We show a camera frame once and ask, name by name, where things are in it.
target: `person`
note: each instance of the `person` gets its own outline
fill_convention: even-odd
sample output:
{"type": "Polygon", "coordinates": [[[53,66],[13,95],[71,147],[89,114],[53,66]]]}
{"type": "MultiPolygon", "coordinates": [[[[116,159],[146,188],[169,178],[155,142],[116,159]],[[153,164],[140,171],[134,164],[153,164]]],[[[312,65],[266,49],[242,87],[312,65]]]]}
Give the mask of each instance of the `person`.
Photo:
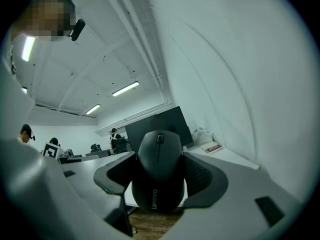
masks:
{"type": "Polygon", "coordinates": [[[113,151],[115,151],[116,150],[116,141],[117,141],[117,139],[121,138],[121,135],[117,133],[116,128],[112,128],[111,132],[112,132],[112,134],[110,136],[111,148],[113,149],[113,151]]]}
{"type": "Polygon", "coordinates": [[[17,138],[20,143],[28,143],[32,135],[31,127],[28,124],[24,124],[20,136],[17,138]]]}
{"type": "Polygon", "coordinates": [[[71,0],[34,0],[6,32],[0,48],[0,122],[1,128],[7,130],[0,133],[0,139],[16,138],[35,105],[34,100],[21,91],[21,84],[15,79],[19,68],[16,69],[13,61],[13,41],[21,35],[49,36],[54,41],[56,37],[68,35],[75,23],[76,9],[71,0]]]}
{"type": "Polygon", "coordinates": [[[49,143],[60,147],[59,141],[58,141],[58,139],[55,138],[55,137],[53,137],[52,139],[50,139],[49,143]]]}

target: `lenovo logo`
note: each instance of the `lenovo logo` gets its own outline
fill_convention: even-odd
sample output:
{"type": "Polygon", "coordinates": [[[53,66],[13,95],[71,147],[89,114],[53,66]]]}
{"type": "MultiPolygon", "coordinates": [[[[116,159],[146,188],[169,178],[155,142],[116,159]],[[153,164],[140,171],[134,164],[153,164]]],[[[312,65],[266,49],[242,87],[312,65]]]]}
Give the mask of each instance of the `lenovo logo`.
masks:
{"type": "Polygon", "coordinates": [[[152,207],[151,209],[157,209],[157,189],[153,190],[153,197],[152,197],[152,207]]]}

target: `mouse scroll wheel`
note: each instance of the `mouse scroll wheel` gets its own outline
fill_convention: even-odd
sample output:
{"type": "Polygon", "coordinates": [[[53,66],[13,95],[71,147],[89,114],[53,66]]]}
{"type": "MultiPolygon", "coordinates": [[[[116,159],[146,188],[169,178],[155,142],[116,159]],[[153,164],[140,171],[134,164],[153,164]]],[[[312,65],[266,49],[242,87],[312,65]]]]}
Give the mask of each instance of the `mouse scroll wheel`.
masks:
{"type": "Polygon", "coordinates": [[[163,144],[164,143],[165,136],[163,134],[158,134],[158,139],[156,140],[157,144],[163,144]]]}

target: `white ceiling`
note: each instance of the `white ceiling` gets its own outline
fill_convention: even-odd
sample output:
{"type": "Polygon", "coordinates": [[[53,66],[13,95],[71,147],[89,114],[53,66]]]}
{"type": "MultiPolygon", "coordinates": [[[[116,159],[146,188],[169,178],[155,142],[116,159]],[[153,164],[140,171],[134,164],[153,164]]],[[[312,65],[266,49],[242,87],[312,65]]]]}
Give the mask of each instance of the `white ceiling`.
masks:
{"type": "MultiPolygon", "coordinates": [[[[92,116],[105,113],[119,102],[143,99],[157,89],[153,76],[117,12],[108,0],[72,0],[77,19],[86,26],[77,41],[65,39],[43,42],[36,39],[29,62],[21,59],[25,36],[14,41],[16,78],[28,88],[28,94],[41,104],[83,115],[96,104],[92,116]],[[112,93],[139,81],[140,85],[118,97],[112,93]]],[[[160,74],[161,58],[150,21],[149,5],[130,0],[151,47],[160,74]]]]}

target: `black monitor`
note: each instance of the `black monitor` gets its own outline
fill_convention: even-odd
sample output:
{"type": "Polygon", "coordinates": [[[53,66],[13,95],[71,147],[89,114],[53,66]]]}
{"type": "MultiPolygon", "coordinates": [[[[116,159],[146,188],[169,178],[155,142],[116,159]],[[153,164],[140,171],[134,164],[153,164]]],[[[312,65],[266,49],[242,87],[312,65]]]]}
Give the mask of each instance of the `black monitor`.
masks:
{"type": "Polygon", "coordinates": [[[125,127],[131,149],[138,152],[144,136],[153,131],[165,130],[180,137],[181,146],[193,147],[194,141],[179,106],[132,123],[125,127]]]}

